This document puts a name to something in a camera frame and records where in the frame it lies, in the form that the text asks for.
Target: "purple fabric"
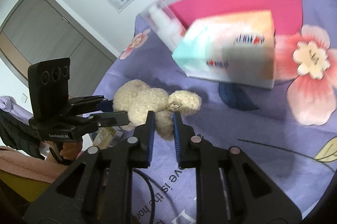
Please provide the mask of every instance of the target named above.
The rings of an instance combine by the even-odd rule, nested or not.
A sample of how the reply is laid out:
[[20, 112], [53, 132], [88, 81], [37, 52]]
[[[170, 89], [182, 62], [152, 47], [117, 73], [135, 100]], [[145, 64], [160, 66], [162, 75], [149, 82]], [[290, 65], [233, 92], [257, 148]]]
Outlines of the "purple fabric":
[[[337, 48], [337, 0], [303, 0], [303, 9], [304, 23], [325, 28], [331, 38], [331, 47]], [[137, 17], [135, 34], [147, 28], [146, 23]], [[291, 81], [277, 82], [271, 91], [242, 87], [259, 110], [231, 109], [221, 101], [218, 83], [187, 78], [153, 32], [125, 60], [118, 59], [114, 63], [95, 95], [102, 94], [112, 99], [116, 90], [132, 79], [140, 79], [169, 93], [190, 90], [200, 95], [203, 99], [201, 110], [185, 117], [184, 122], [214, 146], [241, 147], [303, 214], [326, 190], [337, 163], [323, 164], [313, 157], [336, 137], [337, 114], [333, 113], [323, 126], [304, 127], [298, 124], [286, 101], [286, 90]], [[151, 167], [143, 171], [160, 185], [160, 189], [154, 186], [154, 223], [193, 223], [196, 219], [195, 171], [179, 170], [174, 142], [164, 141], [156, 135]], [[146, 183], [134, 175], [132, 211], [142, 224], [149, 221], [149, 201]]]
[[21, 106], [17, 105], [12, 97], [2, 96], [0, 97], [0, 109], [9, 112], [17, 120], [29, 125], [28, 120], [33, 114]]

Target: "gray door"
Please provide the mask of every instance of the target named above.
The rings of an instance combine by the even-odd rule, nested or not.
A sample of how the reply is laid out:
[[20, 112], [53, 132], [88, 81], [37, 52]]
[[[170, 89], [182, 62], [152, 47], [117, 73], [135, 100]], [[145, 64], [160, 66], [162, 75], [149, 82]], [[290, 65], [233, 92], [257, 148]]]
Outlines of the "gray door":
[[70, 57], [72, 97], [92, 95], [113, 63], [46, 0], [23, 0], [3, 32], [31, 64]]

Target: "pink flower print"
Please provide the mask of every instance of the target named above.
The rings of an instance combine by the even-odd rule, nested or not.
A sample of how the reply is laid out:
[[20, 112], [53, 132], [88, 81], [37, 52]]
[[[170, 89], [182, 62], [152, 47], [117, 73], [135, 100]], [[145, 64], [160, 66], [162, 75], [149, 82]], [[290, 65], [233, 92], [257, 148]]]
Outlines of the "pink flower print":
[[122, 53], [122, 55], [120, 56], [121, 60], [124, 60], [126, 57], [128, 57], [131, 52], [136, 49], [139, 48], [141, 45], [143, 45], [145, 43], [145, 41], [148, 39], [149, 37], [149, 33], [150, 33], [150, 29], [146, 29], [143, 32], [137, 34], [133, 39], [132, 42], [128, 45], [128, 47], [126, 48], [126, 50]]
[[287, 100], [296, 121], [323, 125], [336, 110], [337, 50], [330, 48], [327, 31], [304, 25], [301, 33], [277, 36], [276, 80], [295, 79]]

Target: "leaf print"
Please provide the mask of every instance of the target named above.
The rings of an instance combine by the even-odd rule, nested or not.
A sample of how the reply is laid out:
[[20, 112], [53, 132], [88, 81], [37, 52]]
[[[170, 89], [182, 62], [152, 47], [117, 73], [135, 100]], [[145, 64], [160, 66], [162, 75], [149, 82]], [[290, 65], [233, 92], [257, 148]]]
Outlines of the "leaf print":
[[332, 162], [337, 160], [337, 137], [329, 140], [314, 159], [321, 162]]
[[247, 96], [245, 91], [236, 84], [219, 83], [219, 94], [221, 100], [231, 108], [242, 111], [259, 109]]

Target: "white plush bear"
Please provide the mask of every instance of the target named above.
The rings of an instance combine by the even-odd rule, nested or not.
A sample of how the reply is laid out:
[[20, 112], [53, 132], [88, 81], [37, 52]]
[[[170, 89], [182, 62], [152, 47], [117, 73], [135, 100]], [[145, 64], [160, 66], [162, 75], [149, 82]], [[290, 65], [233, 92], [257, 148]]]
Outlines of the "white plush bear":
[[157, 133], [166, 140], [173, 139], [172, 113], [191, 115], [200, 106], [201, 98], [195, 93], [180, 90], [168, 95], [165, 90], [151, 88], [141, 80], [127, 82], [114, 94], [114, 111], [126, 111], [130, 120], [128, 125], [122, 126], [124, 130], [145, 124], [148, 111], [154, 111]]

